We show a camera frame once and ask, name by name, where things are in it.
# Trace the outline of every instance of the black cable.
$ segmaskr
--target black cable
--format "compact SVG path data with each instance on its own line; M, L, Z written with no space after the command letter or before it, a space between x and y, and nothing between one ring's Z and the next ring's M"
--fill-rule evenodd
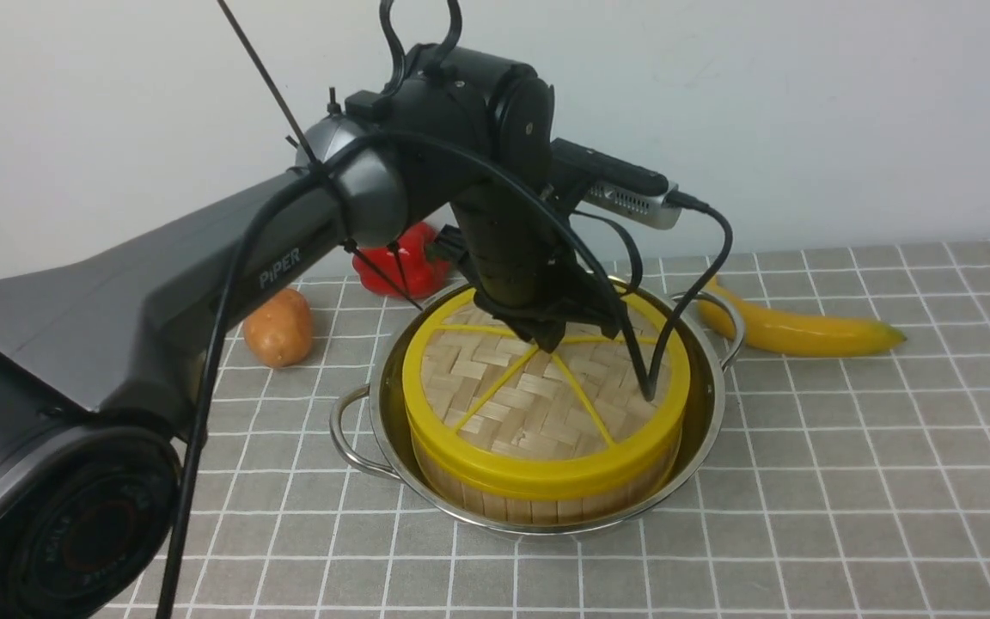
M608 224L610 228L613 228L614 231L617 232L617 236L620 236L621 243L625 244L625 251L629 255L629 282L625 287L625 292L621 293L621 297L628 297L630 294L636 294L640 290L640 282L644 281L644 259L640 257L640 249L637 248L636 240L633 240L633 235L630 235L629 231L626 230L624 226L614 222L613 219L592 215L589 212L582 211L574 211L572 215L597 219L598 222Z
M716 254L716 258L712 260L708 269L696 279L694 285L688 287L687 292L675 303L675 307L671 310L671 315L667 317L667 322L664 323L663 329L659 330L659 337L656 339L656 348L652 350L651 354L650 377L652 383L659 380L660 365L663 364L663 352L667 350L667 339L671 336L671 332L679 326L682 312L698 297L698 294L704 289L705 285L708 285L710 279L718 274L720 267L723 267L724 263L728 260L728 254L731 254L731 224L728 223L726 216L720 214L718 209L712 208L710 205L703 203L703 201L687 193L677 191L672 192L668 196L668 201L677 207L688 208L690 211L697 211L700 214L715 219L716 223L720 226L720 231L724 232L724 241L720 243L720 251Z
M433 58L430 58L430 62L423 67L425 73L432 75L440 74L441 65L449 57L449 52L453 51L453 47L456 47L456 43L461 39L461 30L464 28L461 5L457 4L456 0L447 0L447 4L449 5L449 31L445 33L445 39L433 52Z
M300 196L321 185L326 177L326 171L320 165L310 174L299 177L287 187L280 189L256 212L251 223L243 231L239 244L235 246L227 274L224 275L220 304L217 306L217 317L212 324L212 335L209 338L207 352L205 352L205 368L201 373L201 381L197 391L197 412L193 418L192 430L186 444L181 493L178 494L178 505L174 513L174 528L170 532L168 559L164 572L162 572L162 591L155 614L158 619L169 619L170 614L174 611L174 597L177 592L178 576L181 572L181 556L186 547L186 531L189 526L190 506L193 505L193 490L195 490L197 483L197 469L201 461L201 451L205 447L205 438L208 435L212 389L216 384L217 370L220 367L220 353L223 350L224 336L228 333L228 322L231 320L232 291L247 266L251 251L266 225L286 207L298 200Z
M583 242L583 239L575 234L574 230L570 226L567 226L565 220L560 216L558 212L553 209L553 207L546 203L545 200L540 199L540 196L533 191L528 185L518 179L517 176L512 175L511 172L506 171L506 169L500 168L497 164L488 160L488 158L479 156L468 149L462 148L462 146L452 144L452 142L447 142L444 140L439 140L439 138L432 138L425 136L423 133L416 133L413 131L401 131L401 130L386 130L380 133L381 136L386 136L392 141L405 142L405 144L421 144L424 146L430 146L430 148L440 150L444 153L452 154L452 156L457 156L463 158L463 160L472 163L473 165L479 166L484 172L492 177L493 180L499 181L504 187L510 189L515 193L520 199L526 200L528 204L531 204L535 209L537 209L538 214L547 220L548 224L553 226L557 234L561 236L562 240L565 240L567 244L570 244L572 249L580 254L583 260L586 262L586 266L590 268L590 274L594 275L597 279L598 285L602 290L602 295L606 298L606 302L609 304L610 312L612 312L613 317L617 318L620 322L621 333L625 336L626 345L628 345L629 356L632 357L632 369L636 373L637 383L640 384L640 391L643 393L645 400L651 401L655 399L656 396L656 384L655 381L649 380L648 368L645 368L644 354L640 351L640 347L637 345L637 335L636 330L633 329L633 322L629 320L628 307L625 303L621 301L620 294L617 293L617 289L613 282L609 281L608 275L606 275L605 267L602 267L602 263L598 262L598 259L594 256L594 252L590 251L589 247Z
M661 367L663 367L663 353L665 347L667 347L667 340L671 335L671 332L677 328L677 323L680 321L681 314L684 309L690 305L693 298L702 291L703 287L707 285L708 281L720 270L720 267L724 265L724 262L728 259L728 254L731 252L731 240L732 231L731 226L728 224L728 220L720 215L718 211L714 208L708 206L708 204L703 203L693 196L688 196L686 193L674 192L670 197L672 204L676 204L682 208L690 208L691 211L703 212L703 214L712 217L716 222L720 224L720 228L724 232L724 243L722 248L720 248L720 254L712 262L708 270L702 273L702 277L698 278L698 281L694 283L690 290L683 295L679 303L671 310L671 315L668 316L667 322L664 323L663 329L660 330L659 337L657 337L656 347L652 353L652 361L650 369L645 367L644 354L640 351L640 345L637 344L636 330L633 329L633 322L629 320L628 308L624 302L621 301L620 294L616 290L616 286L613 282L609 281L608 275L602 263L598 262L598 259L594 256L593 252L590 251L589 247L583 242L575 231L567 226L565 220L563 220L558 212L553 209L551 205L546 203L545 200L540 199L531 189L519 180L517 176L512 175L511 172L506 171L506 169L500 168L497 164L488 160L488 158L480 156L470 150L462 148L462 146L452 144L452 142L447 142L444 140L439 140L439 138L432 138L425 136L423 133L416 133L413 131L401 131L401 130L386 130L378 133L378 136L388 137L390 141L395 142L409 142L409 144L421 144L425 146L430 146L430 148L440 150L444 153L452 154L452 156L458 156L463 158L463 160L472 163L479 168L483 169L484 172L490 174L493 180L499 181L504 187L509 188L512 192L517 193L520 199L526 200L528 204L531 204L535 209L537 209L538 214L545 218L548 223L553 226L557 234L561 236L567 244L570 244L572 249L580 254L583 260L586 262L586 266L590 268L590 273L594 275L600 283L602 294L605 295L606 301L609 302L610 310L612 310L613 315L620 322L621 333L625 336L625 344L628 347L629 357L632 361L633 372L636 373L637 383L640 385L641 395L644 396L645 400L651 401L655 399L656 396L656 383L659 380L659 372Z
M407 273L404 272L404 260L400 258L400 244L391 242L388 244L388 251L392 252L392 257L396 259L396 271L400 272L400 282L404 283L404 294L408 301L412 298L412 287L407 285Z
M400 36L396 35L395 28L392 28L392 4L395 0L381 0L381 30L384 31L384 39L388 40L388 52L392 54L392 78L384 85L382 94L395 93L400 84L404 82L404 44L400 43Z
M396 285L396 282L392 281L392 278L390 278L387 273L385 273L380 267L378 267L375 262L370 260L368 255L363 254L363 252L360 249L358 249L357 245L358 244L355 243L353 239L347 239L346 242L342 243L342 249L345 250L347 254L355 255L355 257L361 260L365 264L365 266L372 269L373 272L377 274L377 277L384 279L384 281L388 283L389 286L392 286L392 290L396 291L397 294L400 294L401 297L407 299L407 302L415 306L415 309L421 312L421 310L423 310L423 306L419 305L418 302L416 302L415 299L412 298L412 295L408 294L403 290L400 290L400 287Z
M217 0L220 4L220 9L223 11L225 17L228 17L228 23L231 24L232 30L235 30L235 36L239 36L239 42L243 44L243 50L247 51L247 55L251 56L254 66L258 68L259 75L264 79L266 86L270 88L270 93L274 95L274 101L278 102L278 107L282 108L282 113L285 114L285 120L290 123L292 132L296 134L297 140L300 141L300 146L303 148L303 152L307 154L308 161L311 163L318 163L318 158L315 158L315 153L311 152L311 145L308 144L308 138L303 136L303 131L300 130L296 118L292 116L292 111L288 109L288 105L285 102L285 98L282 97L282 91L278 90L278 85L274 83L270 77L270 71L266 70L266 66L262 64L262 58L259 58L259 54L251 46L251 40L247 38L247 35L243 33L243 28L240 27L239 22L235 20L235 15L232 15L231 9L228 8L228 4L224 0Z

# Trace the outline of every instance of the stainless steel pot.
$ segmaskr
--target stainless steel pot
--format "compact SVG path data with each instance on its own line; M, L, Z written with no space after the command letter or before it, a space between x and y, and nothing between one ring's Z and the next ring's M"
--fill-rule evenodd
M683 483L692 477L695 470L702 465L708 451L715 442L720 431L720 420L724 416L724 370L730 367L731 362L743 347L746 337L746 328L742 318L734 306L718 295L710 292L699 294L699 299L711 302L725 310L731 318L732 324L736 326L736 337L731 342L723 361L718 363L716 353L712 350L710 342L700 329L693 326L687 316L682 317L679 328L675 334L682 338L683 344L690 353L691 370L691 392L687 399L687 411L682 422L682 444L679 448L679 456L675 460L675 467L672 468L667 485L657 493L645 498L636 505L629 506L620 512L609 514L604 518L595 518L580 524L559 524L559 525L529 525L529 524L508 524L508 522L492 520L478 516L478 514L465 510L462 506L453 505L439 494L435 493L423 477L423 471L419 469L415 459L415 451L412 447L412 435L407 420L407 412L404 405L404 393L400 385L401 364L407 352L407 345L412 340L413 333L423 320L445 299L453 297L463 290L463 287L450 290L439 297L432 299L425 306L423 313L419 314L410 322L407 328L402 329L389 342L388 347L378 355L373 368L373 383L363 385L355 389L349 395L343 395L335 404L331 413L330 427L331 440L334 442L335 450L338 450L343 459L354 468L369 475L377 475L393 481L406 483L410 489L419 493L419 496L429 501L433 506L448 513L465 524L479 526L491 532L508 534L514 537L547 537L547 536L581 536L581 534L592 533L612 528L622 522L633 520L653 506L659 505L660 501L667 499L675 490L679 489ZM661 312L670 313L671 308L664 301L643 291L639 291L641 297L647 299L653 305L659 307ZM370 423L373 426L373 434L378 447L384 455L385 463L370 461L347 442L342 431L342 415L351 404L358 402L363 397L370 397Z

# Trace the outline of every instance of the white wall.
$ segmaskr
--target white wall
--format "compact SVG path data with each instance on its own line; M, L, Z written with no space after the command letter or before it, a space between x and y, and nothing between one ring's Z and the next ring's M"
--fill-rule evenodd
M388 79L375 0L231 4L306 125L327 86ZM740 250L990 236L990 0L462 4L464 46L557 87L558 136L675 177ZM441 0L395 14L408 47L448 23ZM208 0L0 0L0 277L278 172L287 131ZM648 255L718 243L693 216L635 231Z

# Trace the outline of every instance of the bamboo steamer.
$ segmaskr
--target bamboo steamer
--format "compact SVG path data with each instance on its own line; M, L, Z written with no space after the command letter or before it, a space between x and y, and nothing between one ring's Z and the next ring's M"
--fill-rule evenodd
M478 309L475 290L420 324L402 364L412 447L445 499L512 524L577 524L655 493L675 463L690 361L670 337L652 402L624 338L567 325L554 353ZM625 301L645 361L667 316Z

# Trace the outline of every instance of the gray checkered tablecloth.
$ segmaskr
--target gray checkered tablecloth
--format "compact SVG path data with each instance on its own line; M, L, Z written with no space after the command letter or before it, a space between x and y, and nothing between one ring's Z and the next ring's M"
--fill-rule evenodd
M685 290L706 264L650 261L645 289ZM910 340L865 359L745 352L675 496L605 537L515 544L334 453L335 397L416 312L306 279L309 365L264 369L229 342L178 616L990 618L990 242L735 255L722 282ZM347 423L374 456L368 412ZM160 556L98 616L153 616L161 575Z

